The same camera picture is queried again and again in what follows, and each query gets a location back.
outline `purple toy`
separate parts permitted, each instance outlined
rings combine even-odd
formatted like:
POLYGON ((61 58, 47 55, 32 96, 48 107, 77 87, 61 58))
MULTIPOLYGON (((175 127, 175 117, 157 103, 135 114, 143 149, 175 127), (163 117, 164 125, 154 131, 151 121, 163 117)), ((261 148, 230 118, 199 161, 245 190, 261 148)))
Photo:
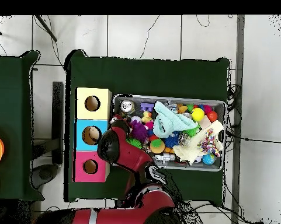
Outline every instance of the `purple toy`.
POLYGON ((154 109, 155 104, 152 103, 142 103, 141 104, 141 111, 149 111, 150 113, 154 109))
POLYGON ((140 122, 136 122, 134 120, 131 122, 131 125, 133 126, 133 130, 131 132, 131 136, 138 139, 140 142, 144 143, 147 139, 147 129, 144 127, 144 125, 140 122))

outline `red ball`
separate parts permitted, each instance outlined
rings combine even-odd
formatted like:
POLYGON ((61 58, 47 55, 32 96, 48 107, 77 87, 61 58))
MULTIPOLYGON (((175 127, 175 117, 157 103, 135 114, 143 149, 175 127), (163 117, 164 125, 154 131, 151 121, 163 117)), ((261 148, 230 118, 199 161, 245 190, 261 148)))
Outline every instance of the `red ball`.
POLYGON ((207 114, 208 119, 213 123, 214 121, 217 120, 218 115, 215 111, 211 111, 207 114))

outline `table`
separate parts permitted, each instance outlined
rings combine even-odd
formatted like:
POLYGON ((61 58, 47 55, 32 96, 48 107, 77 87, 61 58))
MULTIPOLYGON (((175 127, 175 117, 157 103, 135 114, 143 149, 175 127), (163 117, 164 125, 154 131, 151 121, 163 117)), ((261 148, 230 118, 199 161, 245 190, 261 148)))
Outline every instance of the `table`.
MULTIPOLYGON (((111 166, 105 183, 72 182, 75 87, 108 88, 113 94, 167 96, 191 99, 227 100, 229 61, 136 60, 86 57, 74 50, 65 60, 67 85, 65 99, 65 182, 64 199, 124 198, 129 172, 111 166)), ((222 204, 223 169, 211 171, 170 170, 184 200, 213 201, 222 204)))

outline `green table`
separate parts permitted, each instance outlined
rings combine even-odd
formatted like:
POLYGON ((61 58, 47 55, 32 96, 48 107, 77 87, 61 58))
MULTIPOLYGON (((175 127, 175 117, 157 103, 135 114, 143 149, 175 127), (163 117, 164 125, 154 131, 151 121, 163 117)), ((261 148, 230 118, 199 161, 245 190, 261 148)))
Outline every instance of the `green table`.
POLYGON ((43 199, 30 185, 30 75, 38 57, 36 51, 20 57, 0 57, 0 138, 5 146, 0 162, 0 198, 43 199))
MULTIPOLYGON (((75 87, 108 88, 113 94, 151 95, 191 99, 227 99, 226 58, 217 61, 163 61, 88 58, 81 50, 68 55, 65 110, 65 199, 124 198, 129 172, 111 167, 105 183, 72 182, 75 87)), ((222 204, 223 169, 218 172, 170 170, 184 200, 222 204)))

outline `blue ball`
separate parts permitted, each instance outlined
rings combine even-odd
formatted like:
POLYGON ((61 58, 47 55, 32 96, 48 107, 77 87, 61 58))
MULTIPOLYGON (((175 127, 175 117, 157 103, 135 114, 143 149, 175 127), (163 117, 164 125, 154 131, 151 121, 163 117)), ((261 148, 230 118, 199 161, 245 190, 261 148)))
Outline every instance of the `blue ball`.
POLYGON ((212 165, 216 160, 216 156, 212 153, 203 156, 203 163, 206 165, 212 165))

